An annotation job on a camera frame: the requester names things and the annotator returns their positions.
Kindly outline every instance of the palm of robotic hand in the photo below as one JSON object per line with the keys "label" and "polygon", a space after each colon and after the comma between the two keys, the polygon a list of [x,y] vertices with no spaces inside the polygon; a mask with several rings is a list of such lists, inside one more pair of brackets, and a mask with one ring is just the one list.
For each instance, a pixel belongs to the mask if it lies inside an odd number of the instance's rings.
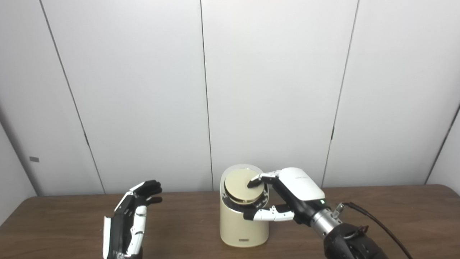
{"label": "palm of robotic hand", "polygon": [[125,193],[112,218],[104,217],[103,258],[142,258],[147,206],[160,203],[161,184],[155,180],[142,182]]}
{"label": "palm of robotic hand", "polygon": [[247,211],[247,220],[291,220],[298,224],[311,226],[314,215],[322,210],[330,210],[326,205],[324,192],[299,168],[285,168],[269,173],[261,173],[251,179],[248,188],[261,183],[271,184],[273,189],[286,202],[268,209]]}

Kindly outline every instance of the container lid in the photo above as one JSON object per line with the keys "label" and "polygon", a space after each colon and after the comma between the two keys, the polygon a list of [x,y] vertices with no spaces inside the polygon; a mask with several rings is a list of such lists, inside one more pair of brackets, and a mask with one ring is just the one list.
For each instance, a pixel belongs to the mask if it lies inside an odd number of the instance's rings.
{"label": "container lid", "polygon": [[225,188],[232,197],[241,200],[242,203],[250,203],[256,200],[264,192],[264,185],[248,188],[249,181],[258,175],[248,168],[240,168],[230,172],[225,178]]}

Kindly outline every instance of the brown tabletop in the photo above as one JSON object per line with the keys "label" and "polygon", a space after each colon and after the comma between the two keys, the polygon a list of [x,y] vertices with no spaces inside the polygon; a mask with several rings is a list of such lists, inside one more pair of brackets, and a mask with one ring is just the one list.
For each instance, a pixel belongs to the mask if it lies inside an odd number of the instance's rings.
{"label": "brown tabletop", "polygon": [[[460,197],[441,185],[325,188],[331,206],[361,205],[380,219],[416,259],[460,258]],[[234,248],[219,236],[217,192],[165,193],[149,207],[145,259],[323,259],[322,240],[295,222],[271,222],[268,241]],[[122,195],[34,197],[0,226],[0,258],[102,258],[103,216],[112,216]],[[270,204],[280,204],[274,192]],[[374,222],[352,209],[342,221],[369,225],[368,235],[389,258],[405,258]]]}

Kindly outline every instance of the black and white robotic hand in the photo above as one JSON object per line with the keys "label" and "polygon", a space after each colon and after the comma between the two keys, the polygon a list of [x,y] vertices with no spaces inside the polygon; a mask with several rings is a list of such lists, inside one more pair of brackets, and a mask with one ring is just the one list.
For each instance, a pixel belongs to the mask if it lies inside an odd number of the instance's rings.
{"label": "black and white robotic hand", "polygon": [[128,192],[115,208],[112,218],[104,217],[104,259],[141,259],[147,206],[160,203],[161,184],[155,180],[140,183]]}
{"label": "black and white robotic hand", "polygon": [[251,179],[248,188],[261,183],[271,184],[286,202],[271,208],[246,211],[246,220],[284,221],[293,219],[315,230],[324,240],[324,253],[328,259],[388,259],[382,249],[366,236],[368,227],[343,223],[339,218],[343,204],[332,212],[327,206],[324,192],[299,168],[261,173]]}

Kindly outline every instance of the black cable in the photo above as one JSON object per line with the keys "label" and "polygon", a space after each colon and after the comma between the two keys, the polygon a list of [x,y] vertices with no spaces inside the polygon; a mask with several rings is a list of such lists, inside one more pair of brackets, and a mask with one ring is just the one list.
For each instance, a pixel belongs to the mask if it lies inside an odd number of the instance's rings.
{"label": "black cable", "polygon": [[405,246],[399,241],[399,239],[387,228],[383,223],[381,223],[376,217],[374,217],[371,213],[366,211],[365,209],[361,208],[360,206],[354,204],[353,202],[344,202],[343,205],[348,206],[362,214],[368,216],[371,220],[377,223],[385,232],[391,237],[391,239],[398,244],[398,246],[402,249],[402,251],[406,254],[407,258],[414,259],[412,255],[410,255],[409,251],[405,248]]}

